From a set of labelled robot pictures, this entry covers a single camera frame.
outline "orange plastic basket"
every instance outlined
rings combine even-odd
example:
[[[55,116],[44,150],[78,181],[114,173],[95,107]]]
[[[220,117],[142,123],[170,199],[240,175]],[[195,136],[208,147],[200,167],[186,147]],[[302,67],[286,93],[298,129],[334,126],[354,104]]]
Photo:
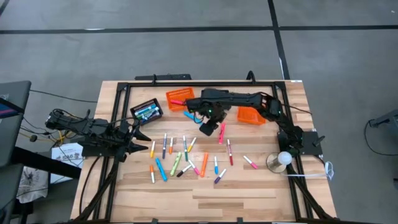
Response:
[[[256,109],[245,106],[238,107],[238,121],[256,125],[266,123],[266,119]]]
[[[166,98],[167,98],[167,104],[169,105],[169,109],[171,111],[180,111],[184,110],[183,105],[176,105],[171,103],[171,100],[178,100],[184,102],[186,99],[192,99],[194,98],[195,95],[193,94],[193,89],[192,88],[185,88],[182,90],[173,90],[173,91],[168,91],[166,93]]]

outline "purple marker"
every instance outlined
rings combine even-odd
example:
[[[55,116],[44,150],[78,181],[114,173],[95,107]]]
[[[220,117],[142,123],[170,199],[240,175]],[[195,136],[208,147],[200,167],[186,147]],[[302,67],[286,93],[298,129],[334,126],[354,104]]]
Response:
[[[215,184],[217,184],[217,183],[220,181],[220,179],[223,177],[223,175],[225,174],[225,172],[226,172],[226,169],[224,169],[224,170],[221,172],[221,174],[216,178],[216,180],[214,181]]]

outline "floor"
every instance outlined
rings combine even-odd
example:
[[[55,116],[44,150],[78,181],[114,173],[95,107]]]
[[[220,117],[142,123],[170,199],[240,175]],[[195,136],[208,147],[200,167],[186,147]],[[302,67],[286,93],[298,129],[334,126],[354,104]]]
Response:
[[[272,30],[122,32],[143,27],[269,27],[272,12],[265,0],[0,0],[0,5],[2,82],[30,80],[35,90],[95,100],[103,80],[154,73],[242,79],[253,70],[257,79],[303,80],[317,131],[326,136],[325,160],[335,168],[330,187],[338,216],[374,223],[398,220],[398,189],[392,183],[398,177],[398,157],[371,152],[363,136],[367,120],[397,109],[398,29],[282,30],[282,76],[280,43]],[[279,26],[398,24],[394,0],[277,0],[274,5]],[[4,32],[104,28],[115,32]],[[32,93],[26,118],[43,126],[54,108],[84,114],[95,105]],[[398,153],[398,140],[386,127],[369,129],[368,136],[375,150]],[[23,137],[17,145],[35,152],[50,147]],[[69,219],[76,182],[54,188],[48,200],[35,204],[30,223]]]

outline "wooden tabletop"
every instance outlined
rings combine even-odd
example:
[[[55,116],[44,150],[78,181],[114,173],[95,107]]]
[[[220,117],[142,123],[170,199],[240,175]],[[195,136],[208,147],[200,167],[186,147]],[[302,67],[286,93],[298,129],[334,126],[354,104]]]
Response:
[[[95,118],[111,119],[116,81],[103,82],[99,94]],[[276,134],[278,125],[268,122],[261,126],[245,124],[237,121],[237,107],[227,111],[225,119],[225,139],[230,139],[233,150],[234,164],[229,164],[225,144],[218,144],[218,131],[212,136],[205,136],[199,131],[199,125],[186,118],[182,111],[170,111],[165,93],[183,87],[134,87],[129,98],[129,107],[136,106],[147,100],[157,98],[164,112],[162,118],[149,123],[141,131],[149,136],[155,145],[155,157],[159,157],[168,177],[164,182],[160,176],[155,160],[150,158],[150,150],[136,152],[127,157],[119,165],[116,190],[113,200],[112,222],[149,222],[158,218],[160,222],[233,222],[237,217],[245,221],[294,221],[294,211],[290,196],[289,183],[286,177],[274,174],[266,167],[266,158],[272,152],[279,152]],[[270,87],[242,86],[217,87],[238,93],[255,93],[263,91],[272,94]],[[286,81],[286,88],[291,106],[309,111],[307,97],[302,82]],[[200,96],[203,87],[194,87],[195,96]],[[121,117],[124,93],[121,96],[118,119]],[[303,130],[313,129],[312,117],[295,109],[291,109],[294,124]],[[174,137],[174,151],[162,159],[164,133]],[[205,176],[197,176],[192,169],[181,178],[170,176],[170,170],[178,152],[183,152],[182,136],[186,135],[187,144],[194,137],[197,141],[189,153],[189,158],[200,169],[204,152],[209,153]],[[135,141],[149,148],[152,142]],[[248,156],[258,166],[254,170],[244,159]],[[227,172],[218,184],[214,184],[217,175],[214,172],[214,156],[218,158],[219,170],[227,168]],[[81,190],[88,169],[94,157],[84,161],[75,203],[71,218],[78,215]],[[322,174],[324,168],[313,156],[302,156],[306,174]],[[149,166],[155,169],[155,184],[151,182]],[[184,156],[178,165],[177,172],[188,165]],[[83,208],[88,205],[98,188],[102,166],[102,158],[94,166],[88,179],[88,186],[83,196]],[[323,209],[335,216],[335,209],[326,177],[307,178],[307,186],[311,194]],[[300,210],[305,217],[302,194],[297,189]],[[101,204],[100,218],[104,217],[106,200]]]

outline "white cable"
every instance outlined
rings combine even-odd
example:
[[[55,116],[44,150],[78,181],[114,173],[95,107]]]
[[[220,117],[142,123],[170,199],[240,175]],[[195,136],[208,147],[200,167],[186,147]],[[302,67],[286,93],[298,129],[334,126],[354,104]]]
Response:
[[[333,171],[333,164],[331,162],[325,162],[325,174],[281,174],[281,175],[285,177],[328,177],[328,179],[331,180],[334,174],[335,172]]]

